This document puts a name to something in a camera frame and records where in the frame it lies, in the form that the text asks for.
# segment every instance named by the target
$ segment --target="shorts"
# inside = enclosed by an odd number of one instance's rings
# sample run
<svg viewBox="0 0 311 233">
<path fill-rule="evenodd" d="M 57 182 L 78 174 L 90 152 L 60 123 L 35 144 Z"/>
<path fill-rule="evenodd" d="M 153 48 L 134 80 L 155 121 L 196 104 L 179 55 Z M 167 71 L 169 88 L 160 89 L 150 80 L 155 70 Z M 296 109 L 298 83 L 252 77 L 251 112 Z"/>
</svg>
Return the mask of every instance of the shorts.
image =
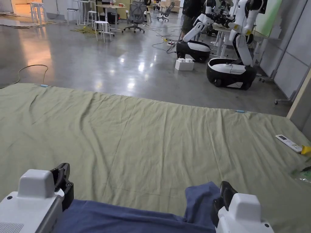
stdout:
<svg viewBox="0 0 311 233">
<path fill-rule="evenodd" d="M 192 18 L 188 17 L 185 15 L 184 21 L 183 21 L 183 26 L 181 28 L 181 31 L 184 34 L 187 34 L 191 29 L 193 28 L 193 22 Z"/>
</svg>

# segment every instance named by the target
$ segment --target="office chair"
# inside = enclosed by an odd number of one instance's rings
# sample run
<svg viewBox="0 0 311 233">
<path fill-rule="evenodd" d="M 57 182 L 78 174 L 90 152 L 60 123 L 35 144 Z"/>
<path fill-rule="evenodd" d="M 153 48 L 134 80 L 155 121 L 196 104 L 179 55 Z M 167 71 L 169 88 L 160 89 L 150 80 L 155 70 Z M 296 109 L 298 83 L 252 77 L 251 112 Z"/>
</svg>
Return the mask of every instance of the office chair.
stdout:
<svg viewBox="0 0 311 233">
<path fill-rule="evenodd" d="M 145 33 L 145 30 L 141 27 L 138 27 L 139 24 L 142 24 L 145 21 L 144 12 L 146 10 L 147 6 L 144 2 L 137 2 L 133 1 L 133 3 L 130 4 L 130 16 L 129 21 L 133 24 L 133 26 L 129 26 L 124 28 L 125 29 L 134 29 L 134 33 L 136 33 L 135 29 L 139 29 L 139 31 L 143 30 L 143 33 Z"/>
<path fill-rule="evenodd" d="M 174 3 L 174 2 L 171 2 L 171 4 L 170 4 L 169 7 L 165 10 L 165 12 L 163 12 L 163 7 L 161 7 L 162 9 L 161 9 L 160 15 L 161 15 L 162 17 L 157 17 L 157 20 L 163 19 L 164 21 L 166 21 L 166 20 L 169 21 L 169 19 L 166 18 L 166 17 L 169 16 L 169 14 L 171 13 L 171 10 L 173 9 L 174 6 L 175 6 L 175 3 Z"/>
</svg>

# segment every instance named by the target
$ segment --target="white robot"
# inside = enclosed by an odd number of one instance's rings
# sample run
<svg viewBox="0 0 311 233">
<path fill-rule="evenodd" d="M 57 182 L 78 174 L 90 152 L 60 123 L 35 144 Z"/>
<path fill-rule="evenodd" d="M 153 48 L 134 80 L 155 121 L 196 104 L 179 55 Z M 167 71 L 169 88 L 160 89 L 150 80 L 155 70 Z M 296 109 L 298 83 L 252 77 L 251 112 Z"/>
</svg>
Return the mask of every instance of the white robot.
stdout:
<svg viewBox="0 0 311 233">
<path fill-rule="evenodd" d="M 51 171 L 28 170 L 20 178 L 18 192 L 0 202 L 1 233 L 54 232 L 74 199 L 69 173 L 69 163 Z M 226 181 L 221 183 L 220 197 L 213 200 L 211 220 L 216 233 L 274 233 L 261 218 L 257 197 L 237 193 Z"/>
<path fill-rule="evenodd" d="M 205 32 L 213 22 L 223 24 L 223 22 L 233 22 L 232 17 L 225 15 L 224 10 L 228 6 L 233 6 L 232 0 L 222 0 L 219 2 L 216 14 L 214 9 L 216 7 L 216 0 L 205 0 L 204 8 L 205 13 L 195 20 L 193 28 L 179 41 L 176 45 L 176 53 L 178 58 L 185 58 L 189 54 L 196 62 L 205 63 L 210 56 L 210 47 L 200 41 L 192 40 L 197 34 Z"/>
<path fill-rule="evenodd" d="M 255 195 L 238 193 L 228 182 L 220 186 L 220 197 L 213 201 L 211 219 L 216 233 L 274 233 L 261 217 Z"/>
<path fill-rule="evenodd" d="M 268 0 L 240 0 L 229 41 L 232 42 L 238 59 L 214 58 L 208 62 L 207 78 L 216 87 L 242 83 L 240 89 L 247 90 L 256 77 L 253 59 L 248 44 L 253 41 L 253 25 L 259 13 L 265 14 Z"/>
</svg>

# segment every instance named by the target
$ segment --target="yellow cable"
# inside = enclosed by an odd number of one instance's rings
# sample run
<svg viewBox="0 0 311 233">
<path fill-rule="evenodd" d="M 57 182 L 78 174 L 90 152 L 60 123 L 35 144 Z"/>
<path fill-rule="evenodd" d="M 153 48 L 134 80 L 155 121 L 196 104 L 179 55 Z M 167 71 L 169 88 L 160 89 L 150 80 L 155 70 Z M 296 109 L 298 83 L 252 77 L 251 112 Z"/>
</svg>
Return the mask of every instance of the yellow cable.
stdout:
<svg viewBox="0 0 311 233">
<path fill-rule="evenodd" d="M 48 66 L 46 66 L 46 65 L 35 64 L 35 65 L 26 66 L 26 67 L 20 69 L 20 70 L 17 72 L 18 80 L 17 80 L 16 82 L 14 82 L 14 83 L 11 83 L 11 84 L 8 85 L 8 86 L 11 86 L 11 85 L 13 85 L 13 84 L 18 83 L 18 82 L 21 80 L 21 78 L 19 77 L 19 72 L 21 72 L 23 69 L 28 68 L 28 67 L 31 67 L 31 66 L 45 66 L 45 67 L 46 67 L 46 70 L 45 70 L 44 76 L 43 76 L 43 80 L 42 80 L 42 84 L 43 84 L 43 83 L 44 83 L 45 74 L 46 74 L 46 72 L 48 71 L 49 68 L 48 68 Z"/>
</svg>

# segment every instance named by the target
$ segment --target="air conditioner remote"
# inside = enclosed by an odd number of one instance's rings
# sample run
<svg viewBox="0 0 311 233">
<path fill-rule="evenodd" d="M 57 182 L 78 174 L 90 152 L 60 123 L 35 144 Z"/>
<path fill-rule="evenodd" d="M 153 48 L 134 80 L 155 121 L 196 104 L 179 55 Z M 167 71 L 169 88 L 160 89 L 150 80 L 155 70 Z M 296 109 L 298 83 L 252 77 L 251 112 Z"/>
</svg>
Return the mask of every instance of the air conditioner remote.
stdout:
<svg viewBox="0 0 311 233">
<path fill-rule="evenodd" d="M 279 139 L 284 144 L 286 144 L 288 147 L 292 148 L 295 152 L 301 153 L 302 148 L 298 146 L 296 143 L 286 138 L 284 135 L 282 134 L 276 135 L 276 138 Z"/>
</svg>

